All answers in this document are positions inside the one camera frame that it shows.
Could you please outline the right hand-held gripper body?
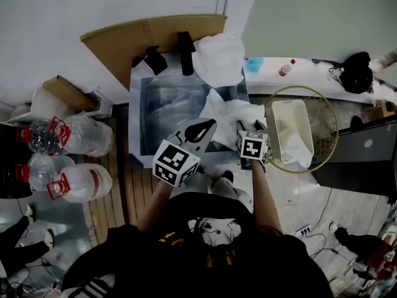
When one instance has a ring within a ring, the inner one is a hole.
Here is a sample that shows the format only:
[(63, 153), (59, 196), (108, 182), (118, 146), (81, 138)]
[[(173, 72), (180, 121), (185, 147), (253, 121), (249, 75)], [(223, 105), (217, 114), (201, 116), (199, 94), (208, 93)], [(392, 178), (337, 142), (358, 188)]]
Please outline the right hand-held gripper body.
[(263, 161), (267, 154), (268, 135), (262, 132), (238, 131), (236, 144), (242, 166), (250, 166), (252, 160)]

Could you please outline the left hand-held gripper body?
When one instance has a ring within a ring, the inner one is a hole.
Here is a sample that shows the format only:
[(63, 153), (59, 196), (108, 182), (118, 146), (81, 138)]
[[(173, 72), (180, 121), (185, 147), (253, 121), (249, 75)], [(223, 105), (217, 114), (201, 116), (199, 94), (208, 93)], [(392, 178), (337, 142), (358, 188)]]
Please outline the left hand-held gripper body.
[(163, 140), (154, 155), (152, 174), (173, 187), (179, 187), (192, 177), (201, 158), (167, 140)]

